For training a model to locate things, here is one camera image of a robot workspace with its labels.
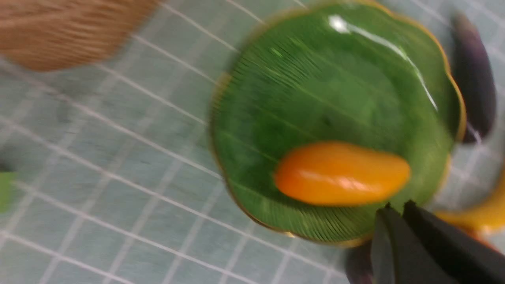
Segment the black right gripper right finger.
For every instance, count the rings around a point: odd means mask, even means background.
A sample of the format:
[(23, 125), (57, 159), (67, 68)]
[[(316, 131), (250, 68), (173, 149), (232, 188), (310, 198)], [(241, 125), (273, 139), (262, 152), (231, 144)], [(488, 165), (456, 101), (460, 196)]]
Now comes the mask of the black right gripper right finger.
[(460, 284), (505, 282), (505, 258), (500, 252), (413, 201), (404, 204), (402, 217), (435, 262)]

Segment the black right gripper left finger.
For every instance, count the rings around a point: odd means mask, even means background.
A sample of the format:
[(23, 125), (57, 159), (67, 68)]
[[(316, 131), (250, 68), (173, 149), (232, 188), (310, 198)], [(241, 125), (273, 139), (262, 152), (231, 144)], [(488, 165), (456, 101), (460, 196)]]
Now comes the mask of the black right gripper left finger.
[(457, 284), (390, 204), (377, 210), (371, 246), (375, 284)]

